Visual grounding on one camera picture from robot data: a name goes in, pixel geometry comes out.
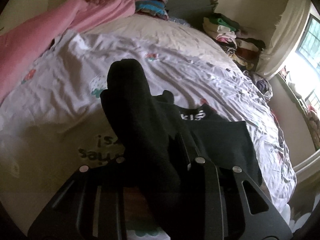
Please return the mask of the black sweater with orange print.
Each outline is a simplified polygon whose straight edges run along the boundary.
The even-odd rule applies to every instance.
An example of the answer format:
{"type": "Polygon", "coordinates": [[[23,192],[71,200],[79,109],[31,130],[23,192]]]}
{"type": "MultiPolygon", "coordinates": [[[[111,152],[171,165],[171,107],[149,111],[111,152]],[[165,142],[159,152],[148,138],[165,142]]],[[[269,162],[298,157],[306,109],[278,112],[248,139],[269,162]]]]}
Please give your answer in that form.
{"type": "Polygon", "coordinates": [[[178,107],[167,90],[153,96],[142,66],[134,59],[111,64],[107,89],[100,98],[108,122],[124,145],[130,174],[139,182],[152,218],[171,239],[176,239],[184,195],[184,176],[175,159],[176,134],[196,131],[212,137],[215,131],[225,131],[235,139],[238,131],[245,130],[250,139],[246,124],[227,121],[207,105],[201,106],[204,115],[198,109],[178,107]]]}

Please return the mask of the floral bag with clothes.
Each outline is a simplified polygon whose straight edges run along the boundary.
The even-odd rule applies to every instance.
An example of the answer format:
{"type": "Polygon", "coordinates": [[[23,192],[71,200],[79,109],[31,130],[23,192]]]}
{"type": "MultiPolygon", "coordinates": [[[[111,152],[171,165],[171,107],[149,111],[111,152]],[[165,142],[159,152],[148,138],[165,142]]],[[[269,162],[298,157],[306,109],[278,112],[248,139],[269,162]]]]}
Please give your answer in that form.
{"type": "Polygon", "coordinates": [[[270,102],[273,96],[271,84],[256,72],[249,72],[244,70],[242,72],[246,77],[250,78],[253,84],[261,92],[266,102],[270,102]]]}

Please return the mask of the pile of folded clothes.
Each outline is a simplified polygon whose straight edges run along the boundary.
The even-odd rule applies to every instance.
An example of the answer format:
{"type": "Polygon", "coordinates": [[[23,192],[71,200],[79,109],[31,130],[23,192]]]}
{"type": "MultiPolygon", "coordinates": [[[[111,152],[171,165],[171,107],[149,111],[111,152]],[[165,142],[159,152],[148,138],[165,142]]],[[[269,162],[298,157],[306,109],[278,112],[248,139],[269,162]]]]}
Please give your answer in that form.
{"type": "Polygon", "coordinates": [[[260,54],[266,49],[263,40],[220,13],[204,17],[202,26],[241,70],[256,70],[260,54]]]}

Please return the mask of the striped blue folded clothes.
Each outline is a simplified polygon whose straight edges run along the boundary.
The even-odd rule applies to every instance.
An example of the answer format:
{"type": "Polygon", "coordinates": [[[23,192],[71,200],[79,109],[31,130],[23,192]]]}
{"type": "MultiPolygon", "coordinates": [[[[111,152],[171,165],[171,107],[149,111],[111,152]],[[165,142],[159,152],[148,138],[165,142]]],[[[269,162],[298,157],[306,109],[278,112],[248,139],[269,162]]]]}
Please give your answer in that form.
{"type": "Polygon", "coordinates": [[[161,0],[136,1],[136,13],[147,14],[152,17],[167,21],[169,19],[166,4],[161,0]]]}

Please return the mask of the white strawberry bear duvet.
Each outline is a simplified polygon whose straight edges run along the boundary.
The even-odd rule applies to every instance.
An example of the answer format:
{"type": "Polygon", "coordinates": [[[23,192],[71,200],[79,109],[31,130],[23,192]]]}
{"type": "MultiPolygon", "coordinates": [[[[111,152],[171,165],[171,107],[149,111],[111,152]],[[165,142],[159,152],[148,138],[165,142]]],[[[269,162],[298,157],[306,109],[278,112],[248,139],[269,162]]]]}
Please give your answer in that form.
{"type": "Polygon", "coordinates": [[[140,62],[152,95],[168,90],[180,107],[208,104],[229,121],[244,121],[263,191],[289,213],[297,179],[281,130],[263,94],[218,46],[202,59],[124,35],[69,30],[18,72],[1,103],[1,202],[23,232],[77,168],[122,154],[99,98],[110,65],[121,59],[140,62]]]}

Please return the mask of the cluttered windowsill items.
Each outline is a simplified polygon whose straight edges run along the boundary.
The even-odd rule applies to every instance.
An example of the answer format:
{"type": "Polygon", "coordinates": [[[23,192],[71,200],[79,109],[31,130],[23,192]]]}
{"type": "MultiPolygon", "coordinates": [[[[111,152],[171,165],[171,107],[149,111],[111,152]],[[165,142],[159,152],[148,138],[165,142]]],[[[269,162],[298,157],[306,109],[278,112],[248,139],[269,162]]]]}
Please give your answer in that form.
{"type": "Polygon", "coordinates": [[[284,66],[277,74],[291,101],[299,112],[310,132],[315,149],[319,149],[319,75],[310,68],[284,66]]]}

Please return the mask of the pink fleece blanket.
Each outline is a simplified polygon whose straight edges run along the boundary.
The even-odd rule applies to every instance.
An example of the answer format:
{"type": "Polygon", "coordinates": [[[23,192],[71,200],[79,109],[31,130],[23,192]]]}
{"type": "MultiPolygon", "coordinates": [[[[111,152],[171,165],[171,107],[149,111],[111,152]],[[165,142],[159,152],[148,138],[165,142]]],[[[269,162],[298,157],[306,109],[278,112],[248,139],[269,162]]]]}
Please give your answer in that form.
{"type": "Polygon", "coordinates": [[[146,0],[67,0],[1,35],[1,99],[14,89],[54,38],[67,29],[87,31],[129,17],[135,13],[136,1],[146,0]]]}

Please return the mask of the beige bed sheet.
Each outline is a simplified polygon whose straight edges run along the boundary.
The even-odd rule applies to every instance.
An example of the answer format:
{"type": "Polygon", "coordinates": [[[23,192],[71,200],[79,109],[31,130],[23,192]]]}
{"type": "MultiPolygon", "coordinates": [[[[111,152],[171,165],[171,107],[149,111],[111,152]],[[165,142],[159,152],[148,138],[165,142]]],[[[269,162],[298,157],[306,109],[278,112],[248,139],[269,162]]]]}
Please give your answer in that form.
{"type": "Polygon", "coordinates": [[[180,23],[134,14],[86,31],[87,34],[112,34],[150,42],[178,50],[207,62],[226,62],[227,54],[209,36],[180,23]]]}

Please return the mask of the window with grille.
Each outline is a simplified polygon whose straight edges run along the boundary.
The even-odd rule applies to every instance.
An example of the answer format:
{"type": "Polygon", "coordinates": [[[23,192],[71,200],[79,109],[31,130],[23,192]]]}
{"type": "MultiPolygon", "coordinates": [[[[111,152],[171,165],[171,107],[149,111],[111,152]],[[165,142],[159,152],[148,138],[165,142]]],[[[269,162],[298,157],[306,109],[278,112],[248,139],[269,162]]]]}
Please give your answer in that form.
{"type": "Polygon", "coordinates": [[[319,19],[310,14],[308,22],[299,42],[297,52],[306,59],[312,68],[319,73],[319,45],[320,45],[319,19]]]}

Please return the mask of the cream curtain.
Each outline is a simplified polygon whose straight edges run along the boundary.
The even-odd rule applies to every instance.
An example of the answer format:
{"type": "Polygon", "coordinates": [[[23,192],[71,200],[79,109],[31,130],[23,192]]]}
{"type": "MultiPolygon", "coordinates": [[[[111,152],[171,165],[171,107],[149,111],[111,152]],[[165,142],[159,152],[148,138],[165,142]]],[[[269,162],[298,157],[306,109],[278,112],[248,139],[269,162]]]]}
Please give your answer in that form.
{"type": "Polygon", "coordinates": [[[270,80],[296,48],[310,14],[310,0],[288,0],[267,48],[260,54],[258,75],[270,80]]]}

